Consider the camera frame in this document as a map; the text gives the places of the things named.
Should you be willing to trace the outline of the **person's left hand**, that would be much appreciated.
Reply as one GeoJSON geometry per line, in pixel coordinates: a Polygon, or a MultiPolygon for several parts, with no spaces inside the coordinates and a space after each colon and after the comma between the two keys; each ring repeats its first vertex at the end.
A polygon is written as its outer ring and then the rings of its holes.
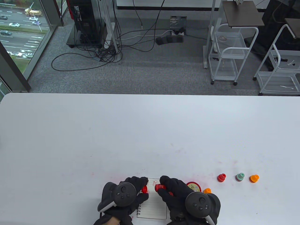
{"type": "Polygon", "coordinates": [[[95,225],[132,225],[131,214],[148,200],[149,194],[141,193],[148,183],[147,177],[128,177],[119,184],[108,182],[102,191],[97,210],[100,213],[95,225]]]}

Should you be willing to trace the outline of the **person's right hand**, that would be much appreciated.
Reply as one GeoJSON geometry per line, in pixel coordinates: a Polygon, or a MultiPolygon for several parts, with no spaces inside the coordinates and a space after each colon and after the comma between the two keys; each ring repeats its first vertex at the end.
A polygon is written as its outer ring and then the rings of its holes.
{"type": "Polygon", "coordinates": [[[183,181],[161,176],[157,193],[170,211],[169,225],[216,225],[221,203],[215,194],[196,192],[183,181]]]}

